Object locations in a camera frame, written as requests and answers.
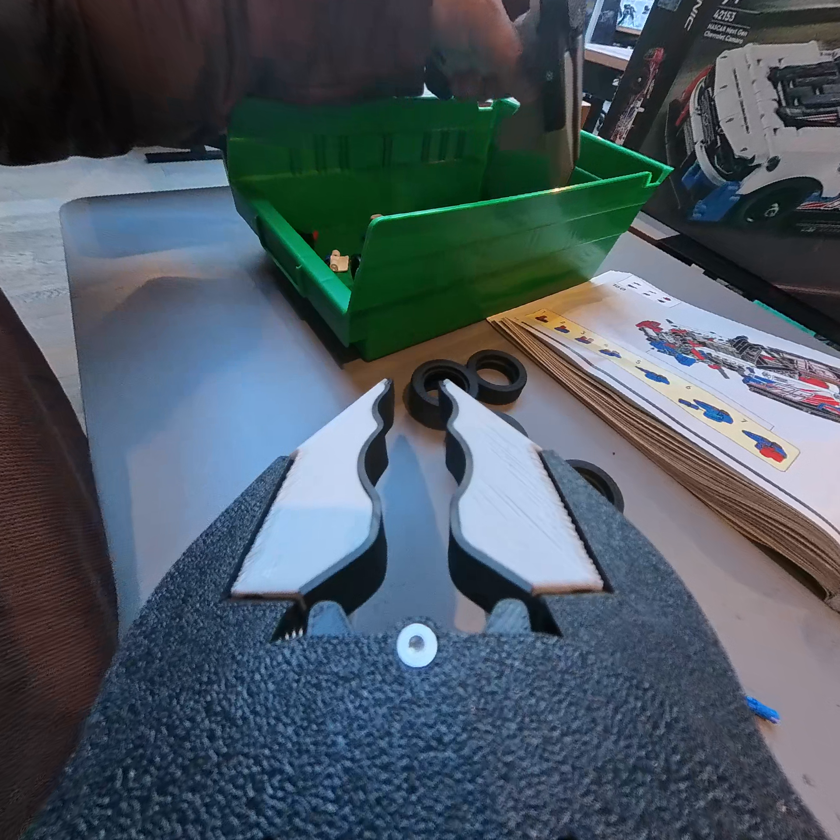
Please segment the black toy car box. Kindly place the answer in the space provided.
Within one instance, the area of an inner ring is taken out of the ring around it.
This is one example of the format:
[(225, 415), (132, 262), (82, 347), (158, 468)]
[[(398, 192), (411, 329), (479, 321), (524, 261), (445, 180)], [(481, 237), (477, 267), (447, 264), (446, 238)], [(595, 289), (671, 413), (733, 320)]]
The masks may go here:
[(839, 2), (646, 2), (599, 134), (671, 168), (645, 213), (838, 322)]

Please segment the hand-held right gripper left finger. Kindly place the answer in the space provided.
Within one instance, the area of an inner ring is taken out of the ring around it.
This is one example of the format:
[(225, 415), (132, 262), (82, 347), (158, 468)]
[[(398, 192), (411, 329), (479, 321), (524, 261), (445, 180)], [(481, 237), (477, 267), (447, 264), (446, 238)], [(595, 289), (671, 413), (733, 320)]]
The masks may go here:
[(377, 382), (283, 465), (230, 588), (238, 600), (365, 603), (382, 585), (376, 483), (387, 467), (395, 389)]

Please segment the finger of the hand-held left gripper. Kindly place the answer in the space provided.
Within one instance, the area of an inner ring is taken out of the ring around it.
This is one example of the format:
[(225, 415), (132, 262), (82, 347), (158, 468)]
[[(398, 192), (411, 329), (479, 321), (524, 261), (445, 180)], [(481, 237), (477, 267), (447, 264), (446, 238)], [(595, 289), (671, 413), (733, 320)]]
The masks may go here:
[(572, 45), (565, 50), (559, 70), (563, 124), (547, 132), (550, 183), (553, 186), (569, 184), (580, 156), (584, 52), (583, 45)]

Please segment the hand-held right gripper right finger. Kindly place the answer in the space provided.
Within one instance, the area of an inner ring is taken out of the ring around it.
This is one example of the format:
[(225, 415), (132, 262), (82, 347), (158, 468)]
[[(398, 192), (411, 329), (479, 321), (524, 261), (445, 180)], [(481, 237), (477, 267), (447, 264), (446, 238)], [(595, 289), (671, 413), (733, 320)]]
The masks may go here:
[(449, 506), (448, 568), (465, 597), (604, 591), (604, 581), (542, 449), (453, 381), (441, 383)]

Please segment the grey desk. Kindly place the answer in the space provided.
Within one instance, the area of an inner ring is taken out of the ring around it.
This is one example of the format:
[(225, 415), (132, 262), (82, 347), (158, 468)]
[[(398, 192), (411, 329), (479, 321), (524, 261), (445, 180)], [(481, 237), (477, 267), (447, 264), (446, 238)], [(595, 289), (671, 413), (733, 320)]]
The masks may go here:
[[(385, 582), (365, 631), (428, 616), (482, 627), (448, 578), (455, 487), (444, 437), (406, 413), (423, 361), (516, 352), (488, 323), (372, 363), (355, 359), (280, 276), (226, 187), (89, 197), (59, 212), (80, 394), (124, 634), (161, 577), (277, 457), (382, 378), (395, 384), (379, 484)], [(747, 693), (780, 713), (760, 729), (801, 798), (838, 838), (838, 614), (796, 568), (732, 530), (576, 397), (524, 360), (511, 414), (539, 445), (600, 466), (672, 563)]]

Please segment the person's left hand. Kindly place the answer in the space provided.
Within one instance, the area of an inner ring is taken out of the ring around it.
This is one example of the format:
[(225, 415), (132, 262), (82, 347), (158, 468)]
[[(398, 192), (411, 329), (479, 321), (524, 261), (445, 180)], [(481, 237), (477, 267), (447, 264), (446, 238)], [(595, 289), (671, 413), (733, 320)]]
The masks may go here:
[(427, 66), (446, 98), (532, 102), (537, 91), (522, 64), (522, 43), (498, 1), (433, 1)]

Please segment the green plastic bin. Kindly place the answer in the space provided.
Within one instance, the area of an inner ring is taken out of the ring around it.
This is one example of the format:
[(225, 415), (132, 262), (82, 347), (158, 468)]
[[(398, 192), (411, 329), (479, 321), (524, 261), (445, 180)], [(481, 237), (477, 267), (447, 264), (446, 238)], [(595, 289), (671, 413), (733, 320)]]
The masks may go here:
[[(595, 276), (666, 164), (588, 132), (568, 185), (500, 150), (518, 105), (435, 97), (293, 106), (246, 99), (227, 128), (239, 214), (345, 347), (373, 361)], [(321, 252), (362, 253), (336, 274)]]

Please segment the small brick pieces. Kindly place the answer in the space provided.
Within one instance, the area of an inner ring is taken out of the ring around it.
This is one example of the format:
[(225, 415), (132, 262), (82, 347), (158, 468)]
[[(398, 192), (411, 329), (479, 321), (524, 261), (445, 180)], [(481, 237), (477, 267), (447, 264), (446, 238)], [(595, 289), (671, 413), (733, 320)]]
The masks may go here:
[(349, 273), (354, 277), (355, 273), (361, 266), (362, 253), (354, 253), (346, 255), (337, 248), (333, 248), (329, 252), (321, 252), (319, 244), (320, 234), (317, 229), (299, 231), (299, 235), (303, 240), (317, 253), (320, 254), (322, 262), (336, 274)]

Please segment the thick building instruction booklet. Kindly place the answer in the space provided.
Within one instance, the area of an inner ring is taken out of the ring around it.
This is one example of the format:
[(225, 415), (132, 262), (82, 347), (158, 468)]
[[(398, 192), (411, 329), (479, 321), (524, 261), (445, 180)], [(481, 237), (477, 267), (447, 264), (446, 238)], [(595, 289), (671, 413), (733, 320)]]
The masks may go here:
[(487, 321), (838, 612), (836, 356), (615, 270)]

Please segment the person's left forearm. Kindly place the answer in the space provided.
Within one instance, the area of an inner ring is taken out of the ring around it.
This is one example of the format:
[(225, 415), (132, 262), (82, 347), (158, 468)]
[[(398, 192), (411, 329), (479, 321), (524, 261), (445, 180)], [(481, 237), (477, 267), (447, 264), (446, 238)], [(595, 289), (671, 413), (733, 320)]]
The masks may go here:
[(431, 2), (3, 1), (2, 165), (211, 144), (245, 98), (417, 95)]

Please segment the person's brown sweater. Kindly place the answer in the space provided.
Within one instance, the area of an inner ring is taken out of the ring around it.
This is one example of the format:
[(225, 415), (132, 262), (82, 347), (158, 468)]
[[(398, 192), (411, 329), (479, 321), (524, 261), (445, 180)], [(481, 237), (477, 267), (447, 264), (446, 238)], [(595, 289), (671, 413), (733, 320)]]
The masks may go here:
[(1, 296), (1, 837), (28, 827), (76, 748), (118, 643), (87, 437)]

